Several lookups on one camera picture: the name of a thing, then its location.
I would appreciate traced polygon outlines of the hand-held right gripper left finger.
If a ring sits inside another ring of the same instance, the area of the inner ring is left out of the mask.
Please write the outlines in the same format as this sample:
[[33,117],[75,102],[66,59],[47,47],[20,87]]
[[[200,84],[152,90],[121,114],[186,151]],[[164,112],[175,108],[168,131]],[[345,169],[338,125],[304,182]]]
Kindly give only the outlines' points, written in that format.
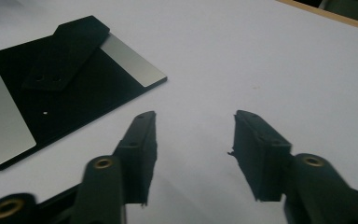
[[111,155],[87,164],[70,224],[126,224],[128,203],[146,204],[157,161],[156,113],[134,118]]

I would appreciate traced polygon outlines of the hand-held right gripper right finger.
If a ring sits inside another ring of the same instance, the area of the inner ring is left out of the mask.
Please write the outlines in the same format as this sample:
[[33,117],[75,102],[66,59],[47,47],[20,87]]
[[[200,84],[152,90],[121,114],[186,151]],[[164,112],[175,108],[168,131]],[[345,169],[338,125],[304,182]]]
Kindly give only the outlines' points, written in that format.
[[326,159],[292,144],[257,114],[235,114],[233,151],[260,202],[285,200],[288,224],[358,224],[358,190]]

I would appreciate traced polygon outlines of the white paper sheet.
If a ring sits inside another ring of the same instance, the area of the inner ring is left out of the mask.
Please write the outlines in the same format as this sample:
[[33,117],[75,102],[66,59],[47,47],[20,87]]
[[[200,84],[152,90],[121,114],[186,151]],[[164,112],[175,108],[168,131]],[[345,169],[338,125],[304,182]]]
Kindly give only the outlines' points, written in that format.
[[129,224],[286,224],[282,204],[258,202],[230,154],[238,110],[358,189],[358,28],[277,0],[0,0],[0,49],[88,15],[167,81],[1,171],[0,198],[69,189],[151,110],[158,160]]

